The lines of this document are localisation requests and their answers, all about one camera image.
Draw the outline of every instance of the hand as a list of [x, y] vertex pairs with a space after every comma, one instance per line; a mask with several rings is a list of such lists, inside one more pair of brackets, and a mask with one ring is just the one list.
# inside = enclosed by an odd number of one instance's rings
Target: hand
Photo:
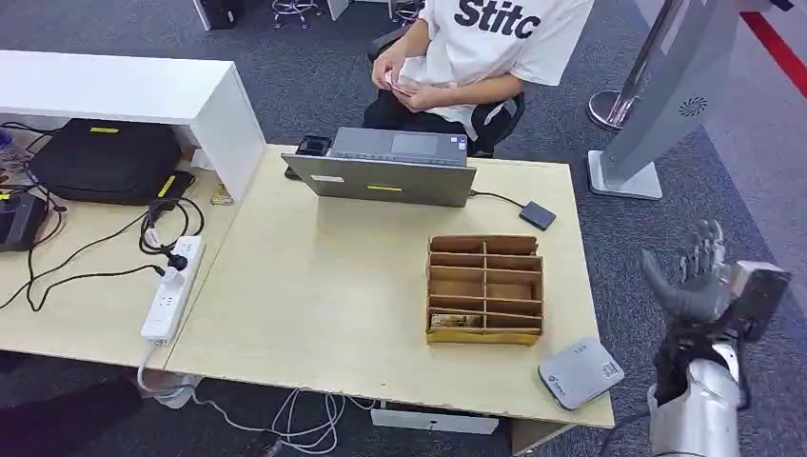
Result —
[[431, 86], [396, 86], [392, 93], [410, 111], [422, 112], [446, 106], [444, 100], [447, 90]]
[[406, 56], [402, 51], [398, 51], [393, 46], [379, 55], [373, 62], [373, 73], [370, 76], [375, 87], [381, 90], [392, 90], [392, 86], [386, 82], [384, 77], [388, 71], [392, 71], [392, 83], [398, 82], [398, 75], [401, 74], [401, 68], [404, 67]]
[[641, 252], [644, 278], [673, 323], [711, 323], [728, 307], [731, 268], [724, 263], [725, 243], [718, 222], [700, 221], [692, 244], [680, 258], [682, 288], [670, 285], [652, 253], [644, 249]]

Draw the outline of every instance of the white power strip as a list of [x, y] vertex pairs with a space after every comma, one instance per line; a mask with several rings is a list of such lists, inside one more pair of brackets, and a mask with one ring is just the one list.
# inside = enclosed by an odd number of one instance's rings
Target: white power strip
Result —
[[162, 344], [170, 343], [176, 333], [205, 253], [205, 243], [201, 236], [181, 236], [171, 253], [187, 258], [187, 266], [182, 271], [167, 268], [140, 330], [147, 340]]

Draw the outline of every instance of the gray laptop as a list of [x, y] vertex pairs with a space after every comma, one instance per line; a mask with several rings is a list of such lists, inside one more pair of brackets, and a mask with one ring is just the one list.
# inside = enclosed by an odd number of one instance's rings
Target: gray laptop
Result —
[[476, 175], [466, 144], [464, 135], [341, 128], [325, 157], [282, 157], [317, 195], [464, 207]]

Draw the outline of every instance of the cardboard compartment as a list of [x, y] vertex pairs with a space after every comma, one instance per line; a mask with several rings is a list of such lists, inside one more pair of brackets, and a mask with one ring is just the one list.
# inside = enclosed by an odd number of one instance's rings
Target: cardboard compartment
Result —
[[429, 295], [429, 309], [465, 309], [471, 311], [484, 311], [484, 299], [482, 297], [460, 297], [445, 295]]
[[491, 314], [487, 316], [486, 327], [537, 329], [541, 327], [541, 318], [507, 314]]
[[541, 271], [541, 257], [527, 255], [485, 255], [488, 269], [514, 269], [520, 271]]
[[482, 236], [435, 236], [429, 243], [431, 252], [460, 252], [465, 254], [484, 254], [484, 237]]
[[540, 300], [540, 283], [537, 271], [488, 271], [486, 297]]
[[481, 254], [435, 252], [430, 257], [429, 265], [431, 266], [484, 268], [484, 256]]
[[484, 297], [484, 270], [479, 268], [429, 267], [429, 295]]
[[543, 260], [530, 236], [429, 241], [426, 341], [533, 345], [543, 333]]
[[485, 300], [485, 310], [523, 316], [540, 317], [543, 315], [542, 303], [533, 300], [505, 300], [488, 297]]
[[489, 236], [485, 253], [506, 255], [535, 255], [538, 244], [534, 236]]

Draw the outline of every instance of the yellow sticker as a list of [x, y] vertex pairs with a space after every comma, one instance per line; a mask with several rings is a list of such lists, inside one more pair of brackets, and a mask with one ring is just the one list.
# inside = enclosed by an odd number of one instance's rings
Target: yellow sticker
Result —
[[403, 192], [404, 190], [401, 188], [394, 188], [392, 186], [378, 186], [375, 184], [368, 184], [367, 188], [370, 190], [389, 190], [391, 192]]
[[168, 189], [170, 189], [171, 185], [174, 184], [175, 179], [176, 176], [174, 176], [173, 174], [171, 175], [171, 177], [168, 178], [166, 184], [163, 186], [163, 189], [160, 190], [160, 193], [157, 194], [158, 198], [163, 198], [166, 196], [166, 192], [168, 192]]
[[118, 130], [118, 129], [108, 129], [106, 127], [93, 127], [89, 131], [91, 131], [92, 133], [117, 133], [120, 130]]

